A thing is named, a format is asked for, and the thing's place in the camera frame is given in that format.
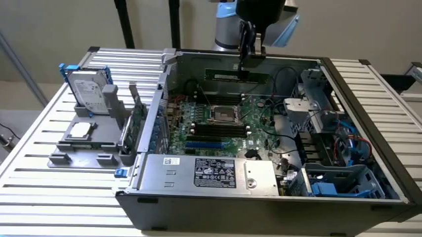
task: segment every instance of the aluminum slatted platform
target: aluminum slatted platform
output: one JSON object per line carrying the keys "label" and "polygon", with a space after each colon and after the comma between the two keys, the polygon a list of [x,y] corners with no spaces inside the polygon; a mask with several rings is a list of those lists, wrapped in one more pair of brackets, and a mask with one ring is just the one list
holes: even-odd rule
{"label": "aluminum slatted platform", "polygon": [[[101,48],[80,65],[108,65],[119,99],[134,107],[130,81],[138,82],[142,101],[152,100],[162,52]],[[422,181],[421,124],[397,104],[371,68],[353,60],[334,60],[358,99],[417,181]],[[111,192],[113,170],[53,169],[48,155],[69,125],[75,98],[63,85],[0,166],[0,235],[21,236],[227,236],[142,232],[132,227]],[[405,223],[383,223],[359,237],[421,237],[422,215]]]}

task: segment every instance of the black pole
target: black pole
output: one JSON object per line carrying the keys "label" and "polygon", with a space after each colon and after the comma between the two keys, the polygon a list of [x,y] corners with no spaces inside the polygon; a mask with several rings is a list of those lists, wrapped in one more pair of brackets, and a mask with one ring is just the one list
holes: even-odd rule
{"label": "black pole", "polygon": [[180,19],[179,19],[180,0],[168,0],[170,8],[170,27],[171,27],[171,45],[180,48]]}
{"label": "black pole", "polygon": [[117,9],[124,43],[127,48],[135,48],[130,15],[127,14],[126,0],[113,0]]}

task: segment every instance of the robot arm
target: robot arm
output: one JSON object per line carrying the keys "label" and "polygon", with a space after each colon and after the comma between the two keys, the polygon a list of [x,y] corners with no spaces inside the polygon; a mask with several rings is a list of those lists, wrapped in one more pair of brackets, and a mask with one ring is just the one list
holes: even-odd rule
{"label": "robot arm", "polygon": [[263,45],[286,46],[299,20],[296,11],[292,0],[236,0],[218,5],[214,50],[239,50],[239,71],[260,64]]}

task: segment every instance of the power supply label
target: power supply label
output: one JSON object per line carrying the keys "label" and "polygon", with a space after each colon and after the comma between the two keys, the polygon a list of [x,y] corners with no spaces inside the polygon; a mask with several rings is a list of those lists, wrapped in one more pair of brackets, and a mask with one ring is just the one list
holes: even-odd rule
{"label": "power supply label", "polygon": [[196,187],[236,188],[235,161],[231,159],[195,159]]}

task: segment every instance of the screw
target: screw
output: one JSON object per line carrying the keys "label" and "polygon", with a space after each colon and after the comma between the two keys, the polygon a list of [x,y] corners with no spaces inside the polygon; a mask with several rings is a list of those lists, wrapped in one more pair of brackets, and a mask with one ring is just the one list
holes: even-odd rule
{"label": "screw", "polygon": [[318,104],[315,102],[310,103],[311,107],[318,108]]}

